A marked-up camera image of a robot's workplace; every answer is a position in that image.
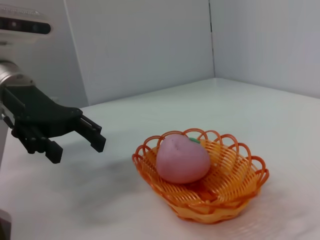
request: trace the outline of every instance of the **white tabletop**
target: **white tabletop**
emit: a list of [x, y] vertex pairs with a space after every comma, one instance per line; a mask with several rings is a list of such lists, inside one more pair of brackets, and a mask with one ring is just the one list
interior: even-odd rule
[[[71, 133], [63, 159], [29, 155], [8, 135], [0, 209], [12, 240], [320, 239], [320, 100], [209, 79], [83, 109], [103, 127], [103, 153]], [[178, 219], [131, 161], [147, 137], [188, 128], [233, 134], [270, 178], [240, 217], [217, 225]]]

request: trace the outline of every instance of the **white panel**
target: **white panel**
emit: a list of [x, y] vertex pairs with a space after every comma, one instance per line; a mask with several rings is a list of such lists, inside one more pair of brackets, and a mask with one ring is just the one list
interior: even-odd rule
[[90, 104], [214, 75], [208, 0], [65, 0]]
[[48, 16], [54, 28], [52, 37], [17, 47], [14, 62], [45, 94], [58, 97], [60, 104], [87, 106], [64, 0], [0, 0], [0, 3], [35, 9]]
[[217, 77], [320, 98], [319, 0], [211, 0]]
[[7, 138], [8, 127], [4, 121], [0, 121], [0, 167], [2, 162], [2, 156], [5, 149], [5, 143]]

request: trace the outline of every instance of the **woven plastic basket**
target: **woven plastic basket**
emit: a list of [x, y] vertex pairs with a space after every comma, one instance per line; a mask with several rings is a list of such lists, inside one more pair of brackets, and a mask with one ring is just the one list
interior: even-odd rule
[[[172, 184], [163, 180], [156, 170], [161, 142], [171, 134], [189, 136], [195, 133], [210, 155], [208, 174], [191, 184]], [[233, 144], [224, 145], [226, 139], [232, 140]], [[240, 155], [241, 148], [247, 152], [246, 157]], [[234, 136], [220, 136], [216, 131], [198, 128], [149, 137], [136, 149], [132, 160], [142, 178], [179, 218], [204, 224], [216, 224], [237, 217], [259, 194], [269, 177], [265, 162], [258, 156], [252, 156], [247, 145], [238, 143]]]

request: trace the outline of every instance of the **camera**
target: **camera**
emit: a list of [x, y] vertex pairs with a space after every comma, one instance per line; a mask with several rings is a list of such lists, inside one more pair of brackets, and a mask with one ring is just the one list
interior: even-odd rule
[[15, 43], [34, 43], [48, 37], [53, 27], [36, 10], [0, 4], [0, 47]]

